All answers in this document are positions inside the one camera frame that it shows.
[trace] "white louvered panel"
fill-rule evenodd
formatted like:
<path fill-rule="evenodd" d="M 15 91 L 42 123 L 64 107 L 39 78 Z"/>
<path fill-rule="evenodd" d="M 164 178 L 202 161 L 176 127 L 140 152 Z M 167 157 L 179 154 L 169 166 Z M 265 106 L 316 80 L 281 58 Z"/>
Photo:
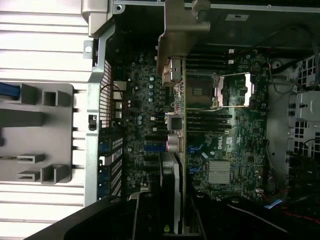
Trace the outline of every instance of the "white louvered panel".
<path fill-rule="evenodd" d="M 72 180 L 0 181 L 0 240 L 24 239 L 80 210 L 84 202 L 88 25 L 81 0 L 0 0 L 0 81 L 69 83 L 74 96 Z"/>

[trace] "heatsink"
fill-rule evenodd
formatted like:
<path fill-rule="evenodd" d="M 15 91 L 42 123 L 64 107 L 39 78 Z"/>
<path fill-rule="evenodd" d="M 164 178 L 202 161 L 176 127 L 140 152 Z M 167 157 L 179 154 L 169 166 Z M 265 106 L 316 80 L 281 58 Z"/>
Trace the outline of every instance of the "heatsink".
<path fill-rule="evenodd" d="M 229 184 L 231 175 L 231 164 L 229 161 L 209 161 L 209 183 Z"/>

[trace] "heat sink fins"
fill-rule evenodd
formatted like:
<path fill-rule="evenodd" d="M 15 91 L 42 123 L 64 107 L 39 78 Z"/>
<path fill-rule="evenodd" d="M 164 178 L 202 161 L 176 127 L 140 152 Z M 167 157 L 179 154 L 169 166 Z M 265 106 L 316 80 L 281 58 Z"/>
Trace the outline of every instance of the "heat sink fins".
<path fill-rule="evenodd" d="M 229 161 L 209 162 L 209 183 L 229 184 L 231 164 Z"/>

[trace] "motherboard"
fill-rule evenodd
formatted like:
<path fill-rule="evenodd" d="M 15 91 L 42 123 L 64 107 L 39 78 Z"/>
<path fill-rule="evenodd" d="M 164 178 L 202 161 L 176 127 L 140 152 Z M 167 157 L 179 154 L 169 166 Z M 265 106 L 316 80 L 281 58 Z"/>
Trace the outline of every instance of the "motherboard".
<path fill-rule="evenodd" d="M 164 87 L 154 51 L 134 50 L 115 64 L 125 80 L 119 125 L 124 129 L 125 193 L 148 191 L 159 178 L 159 152 L 168 151 L 168 114 L 183 119 L 185 152 L 178 153 L 197 191 L 213 198 L 261 199 L 268 112 L 268 59 L 252 52 L 223 70 L 188 70 Z"/>

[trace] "metal panel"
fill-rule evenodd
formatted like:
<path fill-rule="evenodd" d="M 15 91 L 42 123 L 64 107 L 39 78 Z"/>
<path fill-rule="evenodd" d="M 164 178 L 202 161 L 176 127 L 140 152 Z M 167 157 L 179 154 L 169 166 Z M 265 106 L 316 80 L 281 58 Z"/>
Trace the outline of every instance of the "metal panel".
<path fill-rule="evenodd" d="M 88 24 L 81 0 L 0 0 L 0 81 L 70 83 L 75 89 L 72 180 L 55 186 L 0 181 L 0 240 L 24 239 L 84 202 Z"/>

